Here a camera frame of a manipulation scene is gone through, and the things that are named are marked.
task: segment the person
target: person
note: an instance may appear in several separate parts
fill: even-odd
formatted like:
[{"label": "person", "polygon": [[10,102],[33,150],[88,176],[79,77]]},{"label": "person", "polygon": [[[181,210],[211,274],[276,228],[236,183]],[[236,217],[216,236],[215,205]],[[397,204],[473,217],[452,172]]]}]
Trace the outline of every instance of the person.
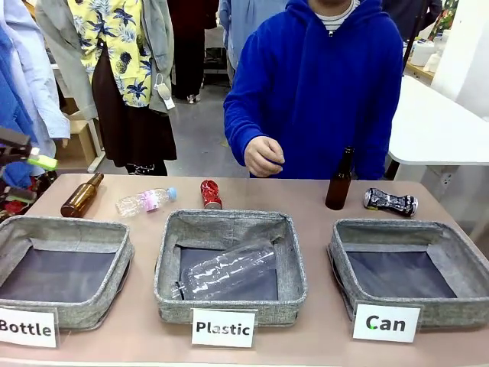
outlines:
[{"label": "person", "polygon": [[[419,16],[423,0],[383,0],[382,7],[386,11],[399,29],[403,40],[410,39],[413,28],[416,24],[416,17]],[[435,23],[436,18],[442,12],[442,0],[428,0],[428,13],[423,17],[421,25],[416,32],[422,31],[429,25]]]},{"label": "person", "polygon": [[403,42],[381,0],[290,0],[247,40],[225,135],[253,176],[329,179],[346,147],[362,180],[384,174]]},{"label": "person", "polygon": [[287,0],[219,0],[219,22],[224,28],[231,85],[241,50],[250,34],[269,17],[285,10],[286,4]]},{"label": "person", "polygon": [[204,77],[205,31],[212,25],[216,26],[215,13],[219,0],[167,2],[175,37],[173,94],[190,104],[197,103]]}]

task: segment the gray jacket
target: gray jacket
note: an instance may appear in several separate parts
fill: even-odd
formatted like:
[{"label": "gray jacket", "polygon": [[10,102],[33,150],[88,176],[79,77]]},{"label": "gray jacket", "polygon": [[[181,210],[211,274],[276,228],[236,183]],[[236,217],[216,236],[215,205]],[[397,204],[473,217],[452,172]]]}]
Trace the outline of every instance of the gray jacket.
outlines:
[{"label": "gray jacket", "polygon": [[[143,0],[143,29],[151,47],[150,109],[167,112],[163,99],[153,89],[157,74],[171,90],[170,72],[173,66],[173,26],[167,0]],[[47,46],[56,60],[64,82],[85,119],[97,117],[89,76],[81,62],[82,49],[66,0],[37,0],[36,21],[43,31]]]}]

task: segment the bottle cap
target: bottle cap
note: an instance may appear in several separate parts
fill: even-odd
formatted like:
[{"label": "bottle cap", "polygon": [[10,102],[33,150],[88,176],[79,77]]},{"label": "bottle cap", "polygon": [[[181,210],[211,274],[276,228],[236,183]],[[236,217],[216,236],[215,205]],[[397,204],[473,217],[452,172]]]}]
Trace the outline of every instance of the bottle cap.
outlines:
[{"label": "bottle cap", "polygon": [[170,198],[171,201],[176,200],[176,188],[175,187],[170,187],[168,189],[168,197]]}]

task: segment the plastic water bottle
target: plastic water bottle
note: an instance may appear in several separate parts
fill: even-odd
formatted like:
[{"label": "plastic water bottle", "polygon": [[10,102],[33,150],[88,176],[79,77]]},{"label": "plastic water bottle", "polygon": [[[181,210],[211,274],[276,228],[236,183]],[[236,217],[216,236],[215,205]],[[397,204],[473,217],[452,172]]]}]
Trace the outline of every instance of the plastic water bottle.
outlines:
[{"label": "plastic water bottle", "polygon": [[250,244],[234,247],[186,269],[172,287],[174,300],[225,300],[225,295],[276,268],[274,247]]},{"label": "plastic water bottle", "polygon": [[167,201],[176,200],[176,189],[153,189],[134,196],[120,199],[116,204],[120,216],[135,216],[142,212],[151,212],[160,209]]}]

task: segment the tabletop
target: tabletop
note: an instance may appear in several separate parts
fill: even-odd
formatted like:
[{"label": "tabletop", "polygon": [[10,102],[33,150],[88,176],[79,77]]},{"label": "tabletop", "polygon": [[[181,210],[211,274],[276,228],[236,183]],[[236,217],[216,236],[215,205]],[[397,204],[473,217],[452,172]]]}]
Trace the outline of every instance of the tabletop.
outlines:
[{"label": "tabletop", "polygon": [[[65,174],[34,204],[31,215],[59,216],[66,198],[88,174]],[[341,218],[398,218],[366,210],[369,187],[419,199],[417,219],[456,227],[450,215],[419,183],[354,181],[342,211],[324,205],[327,181],[216,179],[226,209],[278,210],[289,214],[299,234],[309,293],[292,327],[258,328],[251,349],[191,345],[190,325],[160,321],[153,295],[154,263],[164,223],[174,209],[202,208],[198,177],[105,176],[87,219],[118,220],[130,226],[135,248],[128,280],[98,330],[62,334],[60,348],[29,349],[0,345],[0,365],[12,359],[56,362],[183,362],[249,365],[455,366],[489,361],[489,328],[419,333],[413,344],[353,340],[352,325],[332,277],[326,247]],[[160,211],[121,220],[115,202],[157,187],[175,187],[178,199]]]},{"label": "tabletop", "polygon": [[435,77],[435,73],[432,71],[425,71],[424,67],[418,67],[417,65],[412,65],[410,62],[411,59],[407,61],[406,69],[411,70],[414,73],[418,73],[420,76],[427,78],[430,82],[433,81]]},{"label": "tabletop", "polygon": [[389,155],[401,164],[489,165],[489,124],[411,76],[403,77]]}]

